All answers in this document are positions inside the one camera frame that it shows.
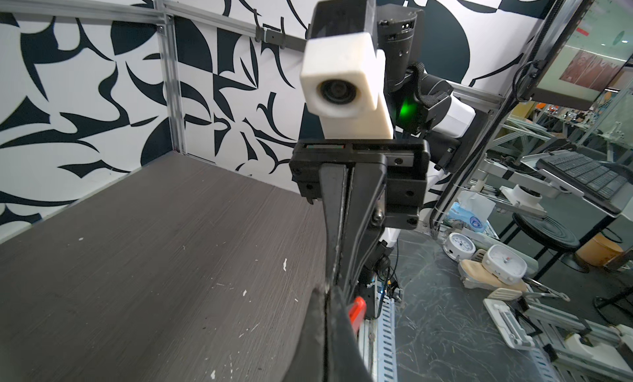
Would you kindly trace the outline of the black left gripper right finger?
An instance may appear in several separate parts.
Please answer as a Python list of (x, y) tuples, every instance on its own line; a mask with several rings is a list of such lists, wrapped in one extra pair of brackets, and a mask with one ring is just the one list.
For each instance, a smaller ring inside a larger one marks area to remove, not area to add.
[(372, 381), (337, 286), (331, 288), (326, 301), (326, 381)]

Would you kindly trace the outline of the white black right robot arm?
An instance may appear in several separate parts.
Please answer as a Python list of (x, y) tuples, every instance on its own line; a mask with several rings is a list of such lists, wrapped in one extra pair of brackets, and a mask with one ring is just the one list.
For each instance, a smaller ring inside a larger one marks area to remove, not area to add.
[(379, 260), (385, 230), (417, 227), (432, 166), (426, 134), (456, 141), (475, 116), (414, 60), (423, 17), (376, 0), (313, 11), (300, 82), (323, 137), (299, 141), (289, 167), (301, 195), (323, 204), (326, 289), (342, 299)]

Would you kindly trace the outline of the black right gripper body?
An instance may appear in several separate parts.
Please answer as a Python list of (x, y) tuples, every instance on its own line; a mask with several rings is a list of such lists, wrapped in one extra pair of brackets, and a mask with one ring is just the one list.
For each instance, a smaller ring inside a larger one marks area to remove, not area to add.
[(373, 222), (413, 230), (425, 203), (430, 153), (424, 140), (303, 140), (293, 150), (289, 163), (293, 182), (309, 201), (321, 200), (319, 169), (323, 164), (343, 164), (351, 169), (383, 155), (387, 159), (385, 188), (377, 201)]

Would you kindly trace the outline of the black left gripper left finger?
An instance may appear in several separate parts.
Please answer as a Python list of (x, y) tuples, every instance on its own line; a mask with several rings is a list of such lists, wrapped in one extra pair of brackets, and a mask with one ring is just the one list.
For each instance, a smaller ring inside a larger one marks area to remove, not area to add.
[(325, 377), (326, 293), (323, 286), (316, 286), (311, 293), (298, 344), (283, 382), (324, 381)]

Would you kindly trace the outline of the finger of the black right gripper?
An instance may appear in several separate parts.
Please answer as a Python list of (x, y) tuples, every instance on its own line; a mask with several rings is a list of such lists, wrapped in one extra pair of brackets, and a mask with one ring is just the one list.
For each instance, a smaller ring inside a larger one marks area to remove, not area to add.
[(342, 248), (336, 286), (344, 298), (351, 298), (363, 266), (382, 231), (382, 219), (373, 222), (377, 201), (385, 188), (387, 159), (379, 154), (351, 169), (346, 189)]
[(341, 236), (346, 216), (348, 169), (323, 164), (319, 169), (321, 200), (326, 222), (326, 284), (336, 285), (341, 257)]

